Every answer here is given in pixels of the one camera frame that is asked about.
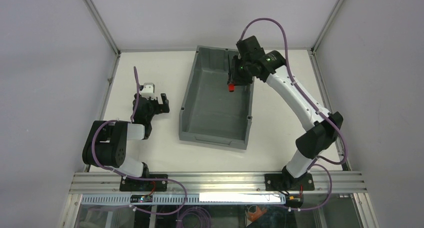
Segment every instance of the white table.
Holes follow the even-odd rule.
[[[170,106],[170,113],[154,116],[149,139],[128,142],[126,154],[147,163],[150,171],[281,170],[297,149],[295,140],[305,131],[284,100],[258,79],[254,83],[252,126],[247,150],[179,140],[180,107],[194,56],[194,51],[122,53],[104,120],[130,120],[136,93],[133,66],[138,69],[140,84],[154,83],[156,95],[166,93]],[[289,60],[296,77],[315,99],[322,102],[307,51],[291,50]],[[323,155],[339,160],[334,144]],[[329,170],[342,169],[340,165],[318,163],[324,164]],[[92,167],[91,171],[100,169]]]

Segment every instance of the gray plastic tray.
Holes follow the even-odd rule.
[[[228,90],[237,50],[198,46],[179,112],[179,139],[247,149],[253,84]]]

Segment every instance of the red cap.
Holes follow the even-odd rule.
[[[235,85],[234,84],[228,84],[228,91],[234,92]]]

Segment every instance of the plastic container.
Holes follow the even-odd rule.
[[[227,85],[237,50],[198,46],[179,112],[179,139],[247,149],[253,84]]]

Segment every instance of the white wall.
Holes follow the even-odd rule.
[[[346,0],[318,49],[381,227],[422,227],[424,0]]]
[[[93,0],[121,50],[235,48],[245,26],[274,18],[284,26],[290,48],[311,47],[337,0]],[[282,48],[272,23],[253,25],[266,48]]]
[[[55,227],[114,55],[82,0],[0,0],[0,226]]]

